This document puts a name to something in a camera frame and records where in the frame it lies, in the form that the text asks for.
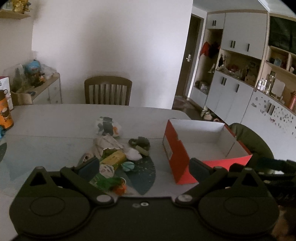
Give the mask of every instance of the door frame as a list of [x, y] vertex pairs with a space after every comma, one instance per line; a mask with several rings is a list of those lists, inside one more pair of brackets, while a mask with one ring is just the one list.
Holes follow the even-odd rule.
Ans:
[[185, 89], [183, 92], [183, 96], [185, 96], [187, 98], [187, 100], [189, 100], [189, 97], [191, 95], [191, 91], [193, 88], [195, 75], [196, 75], [196, 71], [197, 71], [197, 65], [198, 65], [198, 61], [199, 61], [198, 56], [199, 56], [199, 53], [202, 48], [202, 42], [203, 42], [203, 38], [204, 38], [204, 34], [205, 34], [205, 25], [206, 25], [206, 20], [207, 20], [206, 16], [205, 16], [205, 18], [203, 18], [203, 17], [200, 17], [194, 13], [192, 13], [191, 16], [194, 16], [194, 17], [197, 17], [200, 19], [200, 29], [199, 29], [198, 37], [197, 37], [197, 41], [196, 41], [195, 53], [192, 58], [191, 70], [190, 70], [190, 73], [187, 77]]

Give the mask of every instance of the red box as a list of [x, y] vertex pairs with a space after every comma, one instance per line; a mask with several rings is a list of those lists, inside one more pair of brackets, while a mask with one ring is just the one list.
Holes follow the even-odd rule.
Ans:
[[176, 120], [167, 123], [163, 146], [177, 184], [197, 183], [189, 173], [189, 161], [196, 158], [210, 167], [229, 170], [234, 163], [246, 165], [252, 154], [223, 123]]

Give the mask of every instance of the wooden chair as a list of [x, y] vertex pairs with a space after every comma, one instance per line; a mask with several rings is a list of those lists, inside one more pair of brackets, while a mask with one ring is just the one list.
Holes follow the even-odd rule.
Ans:
[[133, 82], [116, 76], [96, 76], [84, 82], [87, 104], [129, 105]]

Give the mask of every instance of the dining table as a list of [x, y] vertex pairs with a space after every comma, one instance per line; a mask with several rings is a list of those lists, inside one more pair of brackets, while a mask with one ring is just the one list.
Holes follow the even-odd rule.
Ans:
[[9, 217], [9, 207], [28, 176], [37, 166], [47, 171], [77, 166], [93, 145], [96, 120], [110, 117], [122, 128], [119, 143], [146, 137], [150, 141], [150, 157], [156, 177], [144, 197], [172, 197], [196, 184], [177, 185], [163, 147], [169, 119], [190, 118], [177, 110], [118, 105], [27, 105], [11, 111], [14, 126], [5, 133], [0, 145], [7, 149], [0, 160], [0, 240], [9, 241], [16, 230]]

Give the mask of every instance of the yellow block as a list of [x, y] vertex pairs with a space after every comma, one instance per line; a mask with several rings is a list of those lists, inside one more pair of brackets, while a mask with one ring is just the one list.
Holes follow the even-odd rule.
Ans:
[[113, 166], [114, 169], [116, 170], [119, 167], [119, 165], [121, 165], [125, 161], [126, 161], [125, 154], [121, 151], [116, 151], [112, 155], [105, 158], [101, 163]]

